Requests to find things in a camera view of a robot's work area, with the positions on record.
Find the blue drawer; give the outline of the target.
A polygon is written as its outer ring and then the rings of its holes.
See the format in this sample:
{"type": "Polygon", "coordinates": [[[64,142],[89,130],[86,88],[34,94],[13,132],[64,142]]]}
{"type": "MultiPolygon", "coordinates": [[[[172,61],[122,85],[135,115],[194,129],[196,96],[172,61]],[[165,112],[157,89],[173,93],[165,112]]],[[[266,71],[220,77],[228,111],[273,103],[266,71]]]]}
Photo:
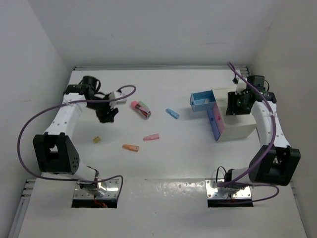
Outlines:
{"type": "Polygon", "coordinates": [[[213,90],[192,93],[190,96],[190,106],[193,112],[211,110],[215,103],[216,99],[213,90]],[[208,99],[210,102],[204,104],[205,99],[208,99]]]}

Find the pink cap-shaped clip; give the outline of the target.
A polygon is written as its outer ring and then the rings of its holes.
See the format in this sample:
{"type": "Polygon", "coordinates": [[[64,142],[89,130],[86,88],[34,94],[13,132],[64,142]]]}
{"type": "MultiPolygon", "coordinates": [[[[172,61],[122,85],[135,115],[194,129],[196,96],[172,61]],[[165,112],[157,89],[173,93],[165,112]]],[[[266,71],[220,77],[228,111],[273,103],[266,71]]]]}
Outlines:
{"type": "Polygon", "coordinates": [[[158,133],[145,136],[143,138],[143,141],[152,141],[152,140],[157,140],[157,139],[160,139],[160,135],[158,133]]]}

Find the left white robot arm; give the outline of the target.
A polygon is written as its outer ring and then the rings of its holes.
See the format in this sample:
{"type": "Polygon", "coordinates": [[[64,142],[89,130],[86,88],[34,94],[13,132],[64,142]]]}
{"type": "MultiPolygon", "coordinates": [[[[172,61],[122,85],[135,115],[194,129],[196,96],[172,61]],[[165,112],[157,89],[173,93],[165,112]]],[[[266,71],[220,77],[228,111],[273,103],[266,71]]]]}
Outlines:
{"type": "Polygon", "coordinates": [[[120,92],[108,94],[99,91],[101,83],[92,76],[84,76],[79,84],[69,84],[63,94],[63,104],[53,122],[43,134],[35,135],[33,146],[41,172],[64,174],[81,182],[97,179],[97,171],[80,161],[71,141],[77,121],[83,110],[94,110],[101,123],[113,122],[118,108],[113,100],[120,92]]]}

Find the pink drawer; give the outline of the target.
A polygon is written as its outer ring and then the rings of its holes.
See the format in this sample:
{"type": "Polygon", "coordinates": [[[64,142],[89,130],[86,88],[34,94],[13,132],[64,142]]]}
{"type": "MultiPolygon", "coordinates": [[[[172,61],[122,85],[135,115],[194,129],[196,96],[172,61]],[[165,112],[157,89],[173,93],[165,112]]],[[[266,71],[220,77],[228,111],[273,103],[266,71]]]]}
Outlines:
{"type": "Polygon", "coordinates": [[[218,130],[219,130],[219,133],[222,134],[224,129],[225,129],[225,126],[224,126],[224,122],[223,122],[223,119],[222,119],[222,116],[221,116],[221,113],[220,113],[220,110],[219,110],[217,103],[215,103],[215,105],[213,107],[213,114],[215,117],[215,121],[216,121],[218,130]]]}

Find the orange cap-shaped clip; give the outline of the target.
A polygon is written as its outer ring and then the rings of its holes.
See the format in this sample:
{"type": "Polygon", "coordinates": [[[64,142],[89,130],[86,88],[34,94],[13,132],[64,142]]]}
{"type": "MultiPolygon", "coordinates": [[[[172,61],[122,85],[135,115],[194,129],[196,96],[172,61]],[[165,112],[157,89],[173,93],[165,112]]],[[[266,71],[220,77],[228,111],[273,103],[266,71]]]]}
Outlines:
{"type": "Polygon", "coordinates": [[[133,152],[138,152],[139,151],[139,146],[136,145],[130,145],[130,144],[123,144],[122,145],[123,149],[133,151],[133,152]]]}

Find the small yellow eraser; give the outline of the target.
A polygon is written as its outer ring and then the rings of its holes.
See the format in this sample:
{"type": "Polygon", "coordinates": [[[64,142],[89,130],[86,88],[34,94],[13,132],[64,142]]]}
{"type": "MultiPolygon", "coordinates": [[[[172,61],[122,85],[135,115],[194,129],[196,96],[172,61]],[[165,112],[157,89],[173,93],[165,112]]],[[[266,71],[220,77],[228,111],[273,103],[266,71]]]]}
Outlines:
{"type": "Polygon", "coordinates": [[[101,140],[100,137],[97,136],[97,137],[95,137],[95,138],[93,139],[93,142],[94,142],[94,143],[98,143],[98,142],[100,142],[100,140],[101,140]]]}

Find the clear tube with pink cap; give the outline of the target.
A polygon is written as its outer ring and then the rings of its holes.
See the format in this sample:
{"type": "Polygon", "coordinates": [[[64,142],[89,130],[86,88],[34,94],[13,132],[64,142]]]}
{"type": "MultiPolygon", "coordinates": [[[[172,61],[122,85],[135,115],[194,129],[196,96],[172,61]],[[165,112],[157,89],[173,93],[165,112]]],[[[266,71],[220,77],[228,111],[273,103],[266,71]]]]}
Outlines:
{"type": "Polygon", "coordinates": [[[130,103],[132,109],[138,112],[143,118],[148,119],[151,116],[151,111],[147,110],[146,108],[142,107],[138,101],[132,101],[130,103]]]}

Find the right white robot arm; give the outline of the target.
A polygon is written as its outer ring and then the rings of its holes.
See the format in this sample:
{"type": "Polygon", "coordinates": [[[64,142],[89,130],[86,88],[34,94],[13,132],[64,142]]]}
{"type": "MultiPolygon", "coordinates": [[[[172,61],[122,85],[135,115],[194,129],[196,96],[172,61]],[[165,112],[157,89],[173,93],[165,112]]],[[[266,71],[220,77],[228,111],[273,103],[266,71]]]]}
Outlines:
{"type": "Polygon", "coordinates": [[[233,82],[236,90],[228,92],[226,115],[251,114],[256,122],[260,149],[248,167],[226,172],[224,186],[257,183],[287,186],[301,154],[299,149],[291,147],[284,136],[277,115],[275,94],[266,90],[264,76],[234,78],[233,82]]]}

